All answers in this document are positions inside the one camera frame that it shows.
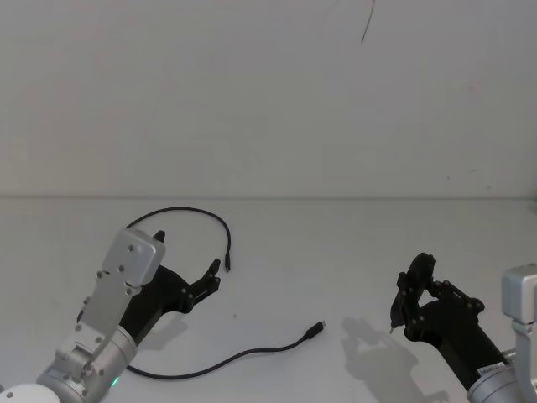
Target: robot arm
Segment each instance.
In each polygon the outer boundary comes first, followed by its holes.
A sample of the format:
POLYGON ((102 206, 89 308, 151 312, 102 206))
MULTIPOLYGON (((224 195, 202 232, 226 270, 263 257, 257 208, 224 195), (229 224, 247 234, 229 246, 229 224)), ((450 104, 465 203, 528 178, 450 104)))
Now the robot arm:
POLYGON ((0 394, 0 403, 98 403, 136 355, 137 346, 169 311, 187 313, 218 290, 217 259, 189 285, 160 265, 164 232, 119 232, 97 272, 96 288, 70 336, 37 385, 0 394))
POLYGON ((434 281, 435 263, 432 255, 420 254, 408 272, 399 274, 392 329, 404 326, 410 341, 435 347, 468 390, 470 402, 536 403, 537 357, 531 338, 537 267, 507 270, 503 276, 503 312, 513 318, 517 333, 515 359, 513 352, 501 353, 479 327, 477 316, 485 309, 481 301, 449 281, 434 281), (436 300, 420 306, 425 291, 436 300))

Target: cable connector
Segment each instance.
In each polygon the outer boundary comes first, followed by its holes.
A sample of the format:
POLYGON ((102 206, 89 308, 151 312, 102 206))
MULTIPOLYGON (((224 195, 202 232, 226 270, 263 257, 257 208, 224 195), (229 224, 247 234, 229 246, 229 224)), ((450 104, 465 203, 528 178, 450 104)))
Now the cable connector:
POLYGON ((311 340, 320 332, 325 330, 325 327, 326 327, 325 321, 317 322, 315 325, 313 325, 307 330, 307 332, 304 334, 304 339, 311 340))

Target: metal bracket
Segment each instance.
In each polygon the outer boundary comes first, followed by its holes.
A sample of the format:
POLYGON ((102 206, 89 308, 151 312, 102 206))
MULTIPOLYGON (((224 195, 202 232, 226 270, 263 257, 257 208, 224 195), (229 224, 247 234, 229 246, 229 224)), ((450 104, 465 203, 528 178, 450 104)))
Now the metal bracket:
POLYGON ((163 243, 139 230, 119 232, 97 272, 96 289, 85 301, 80 321, 56 350, 56 369, 77 379, 91 370, 133 296, 153 279, 164 251, 163 243))
POLYGON ((516 333, 515 377, 524 398, 537 403, 537 333, 533 332, 537 304, 537 264, 506 270, 502 277, 502 311, 516 333))

